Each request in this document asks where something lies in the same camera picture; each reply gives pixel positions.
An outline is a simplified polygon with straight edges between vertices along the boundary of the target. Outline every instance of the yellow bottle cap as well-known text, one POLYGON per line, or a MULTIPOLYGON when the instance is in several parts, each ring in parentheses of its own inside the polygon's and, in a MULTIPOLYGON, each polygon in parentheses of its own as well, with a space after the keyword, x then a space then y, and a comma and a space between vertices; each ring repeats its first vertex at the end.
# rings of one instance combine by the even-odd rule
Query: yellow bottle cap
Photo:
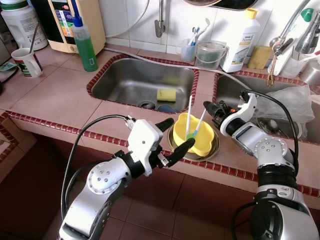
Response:
POLYGON ((247 8, 244 12, 244 16, 247 19, 255 19, 257 15, 258 10, 255 8, 247 8))

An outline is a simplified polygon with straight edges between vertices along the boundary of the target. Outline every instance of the yellow bowl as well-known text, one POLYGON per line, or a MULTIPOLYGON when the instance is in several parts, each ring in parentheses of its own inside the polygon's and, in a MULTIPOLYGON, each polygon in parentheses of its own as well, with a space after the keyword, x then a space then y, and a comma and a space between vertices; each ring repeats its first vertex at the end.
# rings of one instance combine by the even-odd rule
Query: yellow bowl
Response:
MULTIPOLYGON (((173 125, 173 140, 177 146, 186 141, 187 113, 181 113, 178 121, 173 125)), ((189 133, 194 133, 200 119, 190 115, 189 133)), ((215 132, 212 127, 205 121, 201 122, 199 131, 195 137, 195 144, 189 149, 189 153, 195 153, 205 157, 210 153, 212 141, 215 138, 215 132)))

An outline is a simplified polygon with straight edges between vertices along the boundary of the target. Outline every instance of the yellow sponge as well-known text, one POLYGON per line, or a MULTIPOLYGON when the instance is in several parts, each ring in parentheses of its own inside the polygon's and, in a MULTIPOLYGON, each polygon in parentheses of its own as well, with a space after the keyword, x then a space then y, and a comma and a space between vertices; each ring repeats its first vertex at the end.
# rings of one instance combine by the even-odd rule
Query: yellow sponge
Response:
POLYGON ((156 93, 157 101, 167 101, 175 102, 176 101, 176 89, 158 89, 156 93))
POLYGON ((256 46, 247 67, 249 69, 264 69, 271 52, 272 49, 269 46, 256 46))

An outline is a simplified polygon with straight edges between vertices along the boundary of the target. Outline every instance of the pink tile countertop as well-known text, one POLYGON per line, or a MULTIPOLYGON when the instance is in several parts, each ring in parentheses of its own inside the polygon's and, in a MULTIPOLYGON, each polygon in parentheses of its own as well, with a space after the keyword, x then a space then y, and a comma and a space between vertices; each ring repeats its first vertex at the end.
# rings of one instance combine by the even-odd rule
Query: pink tile countertop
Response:
MULTIPOLYGON (((116 45, 108 47, 148 58, 162 59, 163 62, 177 63, 180 60, 179 56, 167 53, 116 45)), ((19 72, 3 86, 0 95, 0 109, 7 111, 12 121, 23 130, 73 143, 77 133, 86 123, 104 115, 130 115, 154 123, 166 118, 178 119, 179 114, 100 100, 89 95, 88 83, 91 80, 96 81, 110 65, 112 58, 119 58, 118 53, 104 50, 100 52, 97 56, 99 70, 96 72, 85 72, 77 54, 62 53, 46 47, 37 51, 36 55, 43 66, 43 75, 27 79, 19 72)), ((245 67, 235 74, 267 77, 265 70, 245 67)), ((215 99, 219 75, 203 70, 195 75, 198 79, 195 80, 196 87, 193 85, 192 89, 195 98, 191 112, 199 117, 204 109, 203 102, 215 99)), ((275 80, 303 84, 299 79, 277 77, 275 80)), ((313 90, 320 93, 320 88, 313 90)), ((213 127, 211 117, 207 113, 204 120, 213 127)), ((216 132, 220 140, 220 149, 215 157, 205 162, 181 160, 171 169, 254 193, 257 189, 256 159, 246 155, 231 138, 222 136, 217 130, 216 132)), ((121 120, 105 120, 92 126, 79 144, 108 153, 119 150, 126 152, 129 133, 121 120)), ((292 148, 293 141, 286 141, 292 148)), ((171 151, 166 133, 161 146, 167 154, 171 151)), ((310 207, 320 209, 320 146, 300 142, 299 147, 299 189, 305 194, 310 207)))

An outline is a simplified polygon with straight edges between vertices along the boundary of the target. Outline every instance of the stainless steel sink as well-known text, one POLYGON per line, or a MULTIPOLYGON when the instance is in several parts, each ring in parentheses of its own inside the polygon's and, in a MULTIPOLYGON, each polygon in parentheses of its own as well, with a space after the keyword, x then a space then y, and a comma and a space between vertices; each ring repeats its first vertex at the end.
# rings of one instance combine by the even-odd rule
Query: stainless steel sink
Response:
MULTIPOLYGON (((243 84, 245 84, 250 89, 257 92, 264 93, 264 94, 268 92, 275 92, 278 90, 282 90, 288 87, 297 86, 293 83, 275 81, 274 86, 272 88, 269 88, 267 87, 266 80, 264 79, 249 77, 249 76, 239 76, 239 75, 234 75, 234 77, 236 77, 238 80, 240 80, 243 84)), ((239 103, 239 100, 240 100, 239 96, 243 89, 245 88, 240 83, 226 76, 221 76, 219 77, 217 82, 217 94, 216 94, 215 101, 218 103, 219 101, 223 100, 228 105, 235 108, 239 103)), ((320 144, 320 127, 319 127, 320 106, 313 102, 311 107, 315 115, 315 119, 306 124, 306 129, 307 129, 306 141, 320 144)), ((253 118, 251 121, 259 126, 255 118, 253 118)), ((282 131, 284 131, 289 137, 292 137, 290 125, 288 124, 287 121, 277 120, 277 123, 282 131)))
POLYGON ((92 88, 94 97, 142 108, 168 104, 177 111, 188 106, 195 74, 187 68, 123 58, 113 62, 92 88), (176 89, 176 102, 157 101, 158 89, 176 89))

